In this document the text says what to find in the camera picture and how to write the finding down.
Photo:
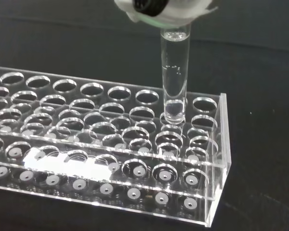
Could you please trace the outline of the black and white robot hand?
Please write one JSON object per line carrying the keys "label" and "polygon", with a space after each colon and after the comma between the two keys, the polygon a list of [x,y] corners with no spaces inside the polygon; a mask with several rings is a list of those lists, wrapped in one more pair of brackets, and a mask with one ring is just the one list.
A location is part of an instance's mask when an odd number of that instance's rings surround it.
{"label": "black and white robot hand", "polygon": [[133,22],[158,28],[178,28],[218,9],[211,0],[116,0]]}

